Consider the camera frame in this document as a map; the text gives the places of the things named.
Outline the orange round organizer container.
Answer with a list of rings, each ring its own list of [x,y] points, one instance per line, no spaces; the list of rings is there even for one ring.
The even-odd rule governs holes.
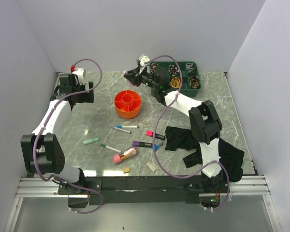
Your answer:
[[[132,119],[138,116],[141,104],[140,95],[133,90],[123,90],[114,98],[116,113],[124,119]]]

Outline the pink cap black highlighter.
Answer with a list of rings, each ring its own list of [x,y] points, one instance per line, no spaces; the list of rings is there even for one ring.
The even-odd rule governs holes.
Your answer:
[[[146,134],[147,136],[149,136],[149,137],[155,137],[156,139],[160,139],[160,140],[163,140],[163,141],[166,139],[166,137],[165,137],[164,135],[161,135],[161,134],[158,134],[158,133],[155,133],[155,134],[154,134],[153,131],[149,131],[149,130],[147,130],[147,131],[145,132],[145,134]]]

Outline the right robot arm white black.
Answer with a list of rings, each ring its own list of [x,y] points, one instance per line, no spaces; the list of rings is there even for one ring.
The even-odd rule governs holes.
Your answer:
[[[223,179],[223,170],[219,165],[218,151],[222,124],[213,103],[197,101],[181,94],[179,89],[171,86],[165,67],[157,66],[153,74],[138,67],[124,71],[123,76],[136,87],[144,84],[152,88],[159,103],[189,117],[192,135],[200,144],[202,187],[206,192],[214,192]]]

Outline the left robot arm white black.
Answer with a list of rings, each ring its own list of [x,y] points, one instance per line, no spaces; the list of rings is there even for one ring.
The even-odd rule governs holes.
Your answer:
[[[92,81],[85,81],[86,71],[77,68],[72,73],[60,73],[49,107],[39,126],[29,135],[23,135],[22,148],[26,171],[36,174],[36,166],[42,175],[51,175],[59,183],[67,181],[75,194],[86,191],[87,182],[82,169],[65,161],[58,135],[64,120],[77,103],[93,103]]]

